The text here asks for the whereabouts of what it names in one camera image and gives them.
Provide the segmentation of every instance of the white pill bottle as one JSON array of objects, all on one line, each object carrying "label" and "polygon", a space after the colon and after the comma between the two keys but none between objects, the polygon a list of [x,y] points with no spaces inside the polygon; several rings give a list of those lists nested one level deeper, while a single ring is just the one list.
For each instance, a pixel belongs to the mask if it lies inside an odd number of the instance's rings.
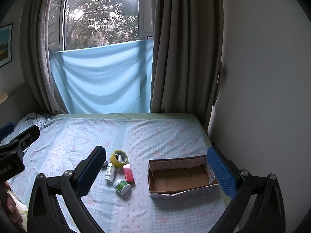
[{"label": "white pill bottle", "polygon": [[110,162],[107,166],[105,181],[113,182],[115,173],[116,167],[113,163]]}]

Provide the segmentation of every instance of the sky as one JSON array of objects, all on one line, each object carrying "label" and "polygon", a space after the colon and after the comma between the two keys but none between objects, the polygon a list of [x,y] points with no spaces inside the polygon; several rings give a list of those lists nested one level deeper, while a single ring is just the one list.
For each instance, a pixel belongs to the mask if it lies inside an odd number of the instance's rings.
[{"label": "sky", "polygon": [[0,31],[0,45],[6,44],[9,40],[10,29]]}]

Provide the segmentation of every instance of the picture frame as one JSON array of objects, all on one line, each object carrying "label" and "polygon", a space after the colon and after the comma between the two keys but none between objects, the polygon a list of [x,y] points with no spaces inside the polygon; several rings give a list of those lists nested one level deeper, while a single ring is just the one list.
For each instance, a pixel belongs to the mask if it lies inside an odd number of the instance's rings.
[{"label": "picture frame", "polygon": [[0,27],[0,68],[12,61],[13,24]]}]

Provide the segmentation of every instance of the bottle label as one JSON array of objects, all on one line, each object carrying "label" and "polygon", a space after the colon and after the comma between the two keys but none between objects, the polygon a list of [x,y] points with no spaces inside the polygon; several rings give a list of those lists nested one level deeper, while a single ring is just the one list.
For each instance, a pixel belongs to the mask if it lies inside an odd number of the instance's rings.
[{"label": "bottle label", "polygon": [[124,180],[120,181],[120,183],[116,186],[116,191],[120,194],[121,190],[127,185],[128,183]]},{"label": "bottle label", "polygon": [[109,163],[107,166],[106,174],[114,175],[115,171],[116,171],[116,167],[112,163]]}]

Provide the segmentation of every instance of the jar lid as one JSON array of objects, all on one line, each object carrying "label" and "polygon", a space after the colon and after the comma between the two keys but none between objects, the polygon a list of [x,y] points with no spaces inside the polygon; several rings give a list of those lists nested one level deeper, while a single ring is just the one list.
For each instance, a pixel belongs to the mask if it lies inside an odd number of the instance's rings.
[{"label": "jar lid", "polygon": [[121,195],[124,195],[124,194],[126,194],[130,189],[131,189],[131,185],[130,185],[130,184],[127,184],[127,185],[124,186],[124,188],[122,188],[120,194],[121,194]]}]

